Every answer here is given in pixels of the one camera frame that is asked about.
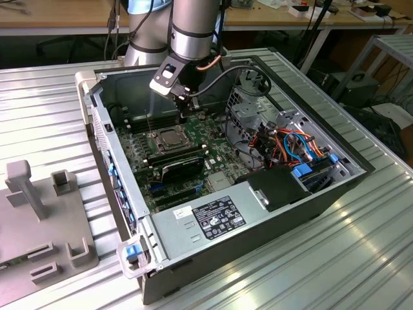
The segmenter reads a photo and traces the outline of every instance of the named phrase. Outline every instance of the aluminum profile table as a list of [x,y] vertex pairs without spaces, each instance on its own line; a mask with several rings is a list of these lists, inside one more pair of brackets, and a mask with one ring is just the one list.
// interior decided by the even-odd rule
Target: aluminum profile table
[[356,70],[361,66],[366,57],[370,54],[374,47],[381,49],[380,54],[373,61],[367,70],[367,74],[372,76],[377,67],[384,60],[386,55],[392,56],[400,63],[406,65],[410,69],[413,69],[413,36],[410,35],[388,35],[388,36],[372,36],[364,49],[360,52],[356,60],[353,62],[350,70],[346,73],[345,77],[341,80],[340,84],[333,91],[331,97],[337,99],[347,83],[356,73]]
[[[411,309],[413,170],[280,54],[254,53],[349,141],[376,171],[320,217],[143,306],[115,256],[119,235],[78,109],[74,73],[117,62],[0,72],[0,177],[26,158],[34,178],[77,175],[99,265],[5,309]],[[250,55],[251,50],[233,52]],[[290,107],[283,91],[270,95]]]

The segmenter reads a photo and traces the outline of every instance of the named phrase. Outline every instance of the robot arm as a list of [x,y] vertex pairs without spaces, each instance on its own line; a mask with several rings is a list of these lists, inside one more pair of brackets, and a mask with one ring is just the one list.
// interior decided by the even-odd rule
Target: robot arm
[[163,61],[150,88],[163,96],[172,96],[176,101],[188,101],[189,92],[197,91],[202,82],[203,72],[219,60],[217,56],[214,63],[204,66],[211,54],[221,1],[174,0],[172,6],[170,2],[130,0],[131,29],[135,29],[144,18],[147,20],[130,42],[125,65]]

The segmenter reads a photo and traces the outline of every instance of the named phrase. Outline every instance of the electronic equipment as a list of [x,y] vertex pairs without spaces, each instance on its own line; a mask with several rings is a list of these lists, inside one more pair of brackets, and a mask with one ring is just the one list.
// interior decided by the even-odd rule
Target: electronic equipment
[[[260,58],[229,69],[210,88],[220,71],[208,70],[199,87],[208,89],[184,119],[149,89],[157,67],[76,74],[127,231],[119,260],[144,304],[315,218],[374,170]],[[294,108],[261,95],[259,72]]]
[[[345,77],[346,72],[331,73],[321,84],[321,88],[331,96],[334,89]],[[337,102],[342,102],[355,108],[368,106],[368,101],[374,96],[380,83],[370,77],[366,72],[357,71],[353,78],[348,82],[346,88],[337,98]]]
[[379,17],[388,16],[392,10],[391,6],[388,5],[375,5],[374,9],[376,10],[376,15]]

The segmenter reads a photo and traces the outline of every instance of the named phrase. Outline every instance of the motherboard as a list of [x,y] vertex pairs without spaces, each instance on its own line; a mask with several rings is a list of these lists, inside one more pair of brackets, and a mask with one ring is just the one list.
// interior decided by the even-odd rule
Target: motherboard
[[250,172],[214,114],[146,132],[121,128],[117,134],[152,214],[230,187]]

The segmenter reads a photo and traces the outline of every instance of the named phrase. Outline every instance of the black sticker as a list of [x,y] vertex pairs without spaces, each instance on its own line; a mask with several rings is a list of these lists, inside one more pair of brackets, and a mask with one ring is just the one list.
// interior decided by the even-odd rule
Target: black sticker
[[192,209],[207,239],[213,240],[245,225],[245,221],[230,196]]

